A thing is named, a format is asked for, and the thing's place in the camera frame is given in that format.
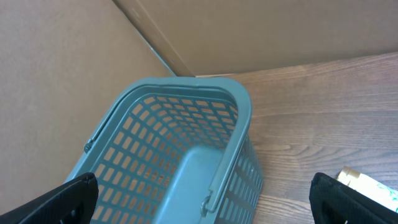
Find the lattice pattern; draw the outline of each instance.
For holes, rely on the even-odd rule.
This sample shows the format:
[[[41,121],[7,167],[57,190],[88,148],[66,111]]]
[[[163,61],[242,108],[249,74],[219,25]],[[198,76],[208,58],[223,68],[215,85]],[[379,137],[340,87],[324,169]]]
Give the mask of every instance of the lattice pattern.
[[[146,95],[125,114],[92,172],[92,222],[150,223],[184,152],[225,149],[238,112],[228,101]]]
[[[262,170],[246,136],[229,180],[216,223],[251,223],[262,189]]]

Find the basket bottom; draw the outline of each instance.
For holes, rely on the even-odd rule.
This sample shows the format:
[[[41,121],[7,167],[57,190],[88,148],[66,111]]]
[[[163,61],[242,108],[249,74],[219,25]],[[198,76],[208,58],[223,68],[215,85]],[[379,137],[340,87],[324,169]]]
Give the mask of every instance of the basket bottom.
[[[195,146],[182,157],[152,223],[199,223],[223,151]]]

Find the wooden floor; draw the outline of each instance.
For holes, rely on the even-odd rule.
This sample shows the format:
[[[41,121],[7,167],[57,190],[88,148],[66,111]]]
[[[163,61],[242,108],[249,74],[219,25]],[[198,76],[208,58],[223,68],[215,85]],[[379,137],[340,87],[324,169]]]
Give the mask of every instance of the wooden floor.
[[[254,105],[265,181],[253,223],[313,223],[313,175],[344,165],[398,189],[398,53],[227,77]]]

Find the beige wall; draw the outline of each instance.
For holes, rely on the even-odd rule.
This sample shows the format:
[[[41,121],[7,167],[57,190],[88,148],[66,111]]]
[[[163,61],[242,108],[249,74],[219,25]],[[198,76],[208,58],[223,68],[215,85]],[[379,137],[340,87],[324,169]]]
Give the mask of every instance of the beige wall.
[[[63,183],[125,87],[168,75],[112,1],[0,1],[0,213]]]
[[[114,0],[179,75],[398,50],[395,0]]]

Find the laundry basket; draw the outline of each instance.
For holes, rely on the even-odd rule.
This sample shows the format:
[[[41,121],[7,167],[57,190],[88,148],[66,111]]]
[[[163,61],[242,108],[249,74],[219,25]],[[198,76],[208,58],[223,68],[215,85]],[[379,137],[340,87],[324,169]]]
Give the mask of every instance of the laundry basket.
[[[92,223],[251,223],[263,174],[251,100],[227,78],[146,78],[114,102],[68,180],[93,172]]]

